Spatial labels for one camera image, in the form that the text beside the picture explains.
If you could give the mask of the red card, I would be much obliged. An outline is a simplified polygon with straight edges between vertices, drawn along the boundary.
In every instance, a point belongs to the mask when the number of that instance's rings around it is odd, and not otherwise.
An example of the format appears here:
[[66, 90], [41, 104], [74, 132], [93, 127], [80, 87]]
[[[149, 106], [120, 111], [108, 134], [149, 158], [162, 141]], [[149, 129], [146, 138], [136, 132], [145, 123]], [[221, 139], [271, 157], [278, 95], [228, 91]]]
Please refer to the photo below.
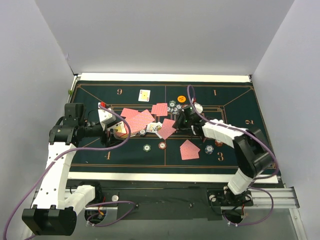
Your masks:
[[159, 131], [158, 135], [160, 138], [166, 140], [168, 137], [170, 137], [174, 132], [176, 131], [175, 128], [170, 126], [163, 126]]
[[172, 119], [165, 118], [162, 123], [163, 128], [171, 128], [175, 124], [175, 121]]

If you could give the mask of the red chips position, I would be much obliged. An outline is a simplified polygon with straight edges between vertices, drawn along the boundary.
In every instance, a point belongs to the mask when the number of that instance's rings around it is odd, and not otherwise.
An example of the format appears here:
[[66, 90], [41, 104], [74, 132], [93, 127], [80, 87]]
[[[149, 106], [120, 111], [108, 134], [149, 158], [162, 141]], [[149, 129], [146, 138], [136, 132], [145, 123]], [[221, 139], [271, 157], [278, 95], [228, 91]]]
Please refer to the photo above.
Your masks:
[[218, 141], [218, 140], [215, 140], [215, 145], [216, 145], [217, 147], [221, 147], [221, 146], [223, 145], [223, 142]]

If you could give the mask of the blue chip position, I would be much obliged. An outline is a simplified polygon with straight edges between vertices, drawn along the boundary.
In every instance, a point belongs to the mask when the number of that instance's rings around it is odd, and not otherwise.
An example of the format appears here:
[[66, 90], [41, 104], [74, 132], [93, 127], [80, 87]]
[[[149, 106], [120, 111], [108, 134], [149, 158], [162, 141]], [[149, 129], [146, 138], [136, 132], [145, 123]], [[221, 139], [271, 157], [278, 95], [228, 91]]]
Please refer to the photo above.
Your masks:
[[140, 136], [144, 136], [146, 133], [147, 133], [147, 131], [145, 129], [142, 129], [139, 131]]

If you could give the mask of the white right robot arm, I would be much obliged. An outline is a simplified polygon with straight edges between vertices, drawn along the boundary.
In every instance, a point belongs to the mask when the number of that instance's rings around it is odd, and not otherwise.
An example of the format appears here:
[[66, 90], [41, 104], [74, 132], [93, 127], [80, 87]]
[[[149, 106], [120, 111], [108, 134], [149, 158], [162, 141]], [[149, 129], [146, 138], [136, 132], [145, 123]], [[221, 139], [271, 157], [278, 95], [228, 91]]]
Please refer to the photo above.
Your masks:
[[272, 165], [273, 153], [260, 129], [250, 131], [222, 120], [209, 120], [198, 112], [200, 108], [198, 104], [182, 108], [174, 128], [180, 131], [191, 130], [202, 139], [213, 139], [234, 149], [238, 169], [223, 192], [224, 201], [234, 205], [258, 175]]

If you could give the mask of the red-backed playing card deck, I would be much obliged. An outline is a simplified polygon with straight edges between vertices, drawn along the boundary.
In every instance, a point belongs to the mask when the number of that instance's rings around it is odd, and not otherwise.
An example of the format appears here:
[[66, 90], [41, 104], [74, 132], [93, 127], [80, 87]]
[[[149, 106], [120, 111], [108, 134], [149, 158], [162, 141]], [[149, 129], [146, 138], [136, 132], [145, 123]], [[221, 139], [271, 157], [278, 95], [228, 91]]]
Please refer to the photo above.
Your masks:
[[149, 112], [149, 110], [144, 110], [139, 112], [137, 115], [126, 119], [125, 121], [128, 123], [131, 135], [138, 133], [143, 130], [148, 124], [154, 121], [153, 115]]

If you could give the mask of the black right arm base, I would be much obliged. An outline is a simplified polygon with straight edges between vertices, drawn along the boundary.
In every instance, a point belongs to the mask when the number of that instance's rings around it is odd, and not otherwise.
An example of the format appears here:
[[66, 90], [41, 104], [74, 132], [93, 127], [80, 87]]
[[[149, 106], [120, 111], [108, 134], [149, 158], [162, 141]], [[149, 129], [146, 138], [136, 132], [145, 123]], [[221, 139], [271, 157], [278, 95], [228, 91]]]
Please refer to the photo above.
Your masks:
[[246, 190], [238, 195], [230, 190], [211, 189], [206, 192], [208, 202], [213, 207], [251, 207], [254, 205], [252, 193]]

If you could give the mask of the green poker chip stack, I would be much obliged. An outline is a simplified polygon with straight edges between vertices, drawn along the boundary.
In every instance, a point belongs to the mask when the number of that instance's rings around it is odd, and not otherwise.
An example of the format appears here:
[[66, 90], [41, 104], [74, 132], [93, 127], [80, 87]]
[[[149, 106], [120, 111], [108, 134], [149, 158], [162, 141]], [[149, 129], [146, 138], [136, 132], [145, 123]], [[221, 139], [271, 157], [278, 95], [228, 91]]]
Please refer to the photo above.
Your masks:
[[149, 152], [149, 151], [151, 150], [151, 146], [150, 146], [149, 144], [145, 144], [145, 145], [143, 146], [143, 150], [144, 150], [145, 152]]

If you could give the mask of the red poker chip stack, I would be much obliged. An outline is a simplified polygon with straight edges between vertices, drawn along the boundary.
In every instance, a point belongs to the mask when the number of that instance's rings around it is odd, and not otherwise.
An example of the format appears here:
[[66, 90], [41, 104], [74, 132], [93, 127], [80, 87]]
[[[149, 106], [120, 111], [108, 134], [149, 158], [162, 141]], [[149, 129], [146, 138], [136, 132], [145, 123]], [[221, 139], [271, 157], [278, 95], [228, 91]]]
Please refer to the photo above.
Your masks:
[[166, 147], [167, 147], [167, 144], [165, 142], [160, 142], [158, 144], [158, 147], [161, 149], [161, 150], [164, 150]]

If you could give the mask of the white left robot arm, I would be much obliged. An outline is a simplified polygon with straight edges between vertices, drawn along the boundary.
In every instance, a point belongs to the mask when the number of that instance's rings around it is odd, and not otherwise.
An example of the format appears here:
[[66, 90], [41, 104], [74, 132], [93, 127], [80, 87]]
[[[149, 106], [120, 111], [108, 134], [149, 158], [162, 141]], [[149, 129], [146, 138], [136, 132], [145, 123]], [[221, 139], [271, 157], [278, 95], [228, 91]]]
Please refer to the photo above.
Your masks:
[[79, 213], [89, 203], [99, 205], [103, 193], [98, 183], [82, 184], [69, 197], [65, 191], [71, 163], [76, 152], [89, 151], [79, 147], [84, 138], [100, 137], [108, 142], [107, 126], [122, 117], [103, 103], [98, 103], [99, 122], [85, 121], [83, 103], [67, 103], [62, 116], [49, 132], [46, 169], [37, 184], [39, 191], [31, 208], [22, 212], [22, 220], [36, 236], [70, 236], [73, 234]]

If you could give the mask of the red card dealer position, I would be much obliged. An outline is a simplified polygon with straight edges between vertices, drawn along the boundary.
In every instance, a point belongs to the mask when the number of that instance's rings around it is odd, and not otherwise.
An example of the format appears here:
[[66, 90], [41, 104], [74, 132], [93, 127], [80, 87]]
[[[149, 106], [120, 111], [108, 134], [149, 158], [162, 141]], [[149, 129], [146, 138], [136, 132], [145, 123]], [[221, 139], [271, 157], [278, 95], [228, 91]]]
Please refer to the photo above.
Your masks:
[[153, 105], [152, 106], [152, 109], [151, 109], [151, 114], [152, 115], [158, 115], [158, 113], [159, 113], [159, 105]]
[[159, 105], [158, 115], [159, 117], [164, 117], [168, 115], [168, 104], [167, 103], [157, 103]]

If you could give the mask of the blue chips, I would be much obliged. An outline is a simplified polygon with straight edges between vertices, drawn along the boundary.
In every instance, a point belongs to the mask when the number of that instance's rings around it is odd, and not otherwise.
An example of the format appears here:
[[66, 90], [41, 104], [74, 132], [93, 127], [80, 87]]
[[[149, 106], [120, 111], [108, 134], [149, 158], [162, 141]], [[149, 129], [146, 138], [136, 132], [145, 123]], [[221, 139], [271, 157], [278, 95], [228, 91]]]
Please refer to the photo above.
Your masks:
[[214, 147], [212, 145], [207, 145], [204, 151], [206, 154], [211, 155], [214, 152]]

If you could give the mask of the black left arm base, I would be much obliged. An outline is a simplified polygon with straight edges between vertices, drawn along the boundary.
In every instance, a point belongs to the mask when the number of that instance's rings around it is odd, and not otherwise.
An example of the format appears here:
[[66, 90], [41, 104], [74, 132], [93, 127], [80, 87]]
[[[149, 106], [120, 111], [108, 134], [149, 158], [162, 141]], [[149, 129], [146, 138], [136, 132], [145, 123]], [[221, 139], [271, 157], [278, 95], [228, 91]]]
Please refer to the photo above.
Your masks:
[[88, 203], [89, 205], [104, 202], [116, 202], [120, 199], [120, 192], [118, 190], [105, 188], [98, 181], [82, 181], [77, 185], [77, 187], [84, 185], [92, 186], [95, 190], [94, 199]]

